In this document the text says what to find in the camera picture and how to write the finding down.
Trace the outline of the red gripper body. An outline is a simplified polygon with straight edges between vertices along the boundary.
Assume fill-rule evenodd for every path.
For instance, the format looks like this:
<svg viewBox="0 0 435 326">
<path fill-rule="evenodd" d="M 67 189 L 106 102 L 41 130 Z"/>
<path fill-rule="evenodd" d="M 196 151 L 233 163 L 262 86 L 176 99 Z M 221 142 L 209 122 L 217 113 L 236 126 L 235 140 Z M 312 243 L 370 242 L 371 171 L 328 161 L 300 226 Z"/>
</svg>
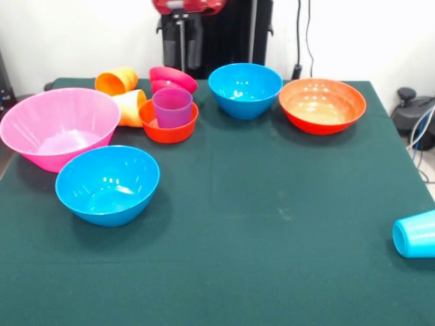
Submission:
<svg viewBox="0 0 435 326">
<path fill-rule="evenodd" d="M 169 15 L 175 10 L 214 15 L 225 6 L 225 0 L 152 0 L 152 3 L 162 15 Z"/>
</svg>

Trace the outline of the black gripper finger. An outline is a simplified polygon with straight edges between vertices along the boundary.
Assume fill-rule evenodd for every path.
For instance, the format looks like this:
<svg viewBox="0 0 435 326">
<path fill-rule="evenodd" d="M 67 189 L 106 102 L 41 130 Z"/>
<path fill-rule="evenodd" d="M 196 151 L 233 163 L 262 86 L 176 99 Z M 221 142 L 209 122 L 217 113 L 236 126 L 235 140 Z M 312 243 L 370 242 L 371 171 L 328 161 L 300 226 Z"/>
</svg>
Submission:
<svg viewBox="0 0 435 326">
<path fill-rule="evenodd" d="M 188 68 L 197 69 L 201 65 L 201 20 L 194 19 L 188 29 Z"/>
<path fill-rule="evenodd" d="M 170 16 L 163 17 L 163 54 L 164 65 L 175 66 L 175 23 Z"/>
</svg>

